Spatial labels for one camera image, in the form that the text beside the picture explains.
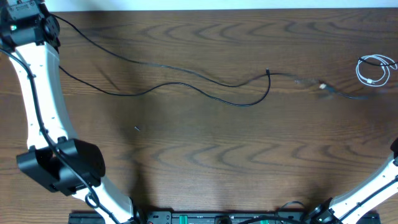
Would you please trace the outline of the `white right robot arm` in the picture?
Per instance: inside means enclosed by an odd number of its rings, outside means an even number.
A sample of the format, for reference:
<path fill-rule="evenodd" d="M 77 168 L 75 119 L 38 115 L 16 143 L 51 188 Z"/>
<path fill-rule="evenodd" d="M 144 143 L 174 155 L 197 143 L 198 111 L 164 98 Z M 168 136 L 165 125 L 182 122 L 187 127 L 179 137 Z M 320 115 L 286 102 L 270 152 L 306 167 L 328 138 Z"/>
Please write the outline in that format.
<path fill-rule="evenodd" d="M 307 223 L 357 223 L 374 207 L 397 193 L 397 141 L 377 171 L 349 192 L 328 199 L 306 218 Z"/>

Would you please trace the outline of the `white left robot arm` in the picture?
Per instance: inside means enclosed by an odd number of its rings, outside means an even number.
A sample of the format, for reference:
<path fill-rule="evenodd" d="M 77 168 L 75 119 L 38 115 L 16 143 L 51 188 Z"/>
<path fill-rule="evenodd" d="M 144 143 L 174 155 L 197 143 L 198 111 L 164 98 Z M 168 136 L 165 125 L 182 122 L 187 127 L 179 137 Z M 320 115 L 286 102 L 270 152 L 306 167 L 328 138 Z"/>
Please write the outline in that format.
<path fill-rule="evenodd" d="M 43 1 L 1 2 L 1 52 L 17 73 L 28 125 L 18 168 L 48 191 L 84 201 L 105 223 L 145 223 L 107 178 L 99 148 L 73 128 L 60 84 L 59 32 Z"/>

